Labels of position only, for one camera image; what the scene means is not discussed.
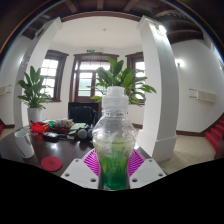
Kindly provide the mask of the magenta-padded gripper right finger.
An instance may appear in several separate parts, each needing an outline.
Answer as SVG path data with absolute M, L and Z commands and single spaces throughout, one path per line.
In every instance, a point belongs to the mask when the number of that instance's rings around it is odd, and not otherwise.
M 154 159 L 146 159 L 137 150 L 133 150 L 129 158 L 127 175 L 131 189 L 143 187 L 166 176 Z

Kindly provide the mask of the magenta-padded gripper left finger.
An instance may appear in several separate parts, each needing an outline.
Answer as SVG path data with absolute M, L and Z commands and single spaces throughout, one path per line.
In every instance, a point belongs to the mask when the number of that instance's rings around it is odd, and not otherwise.
M 75 158 L 61 177 L 81 187 L 97 189 L 100 175 L 100 163 L 96 150 L 92 149 L 82 159 Z

